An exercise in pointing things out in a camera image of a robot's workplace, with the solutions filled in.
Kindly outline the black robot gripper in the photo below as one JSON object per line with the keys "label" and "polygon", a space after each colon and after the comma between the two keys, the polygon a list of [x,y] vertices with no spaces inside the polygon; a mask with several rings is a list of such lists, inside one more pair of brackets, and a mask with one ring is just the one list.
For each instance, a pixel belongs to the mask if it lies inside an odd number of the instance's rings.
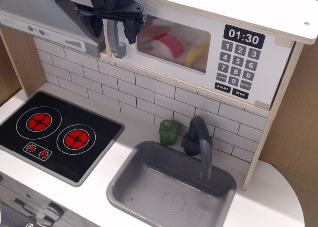
{"label": "black robot gripper", "polygon": [[102,19],[121,21],[129,44],[136,42],[141,25],[145,23],[143,6],[135,0],[70,0],[76,13],[90,34],[99,38],[104,25]]}

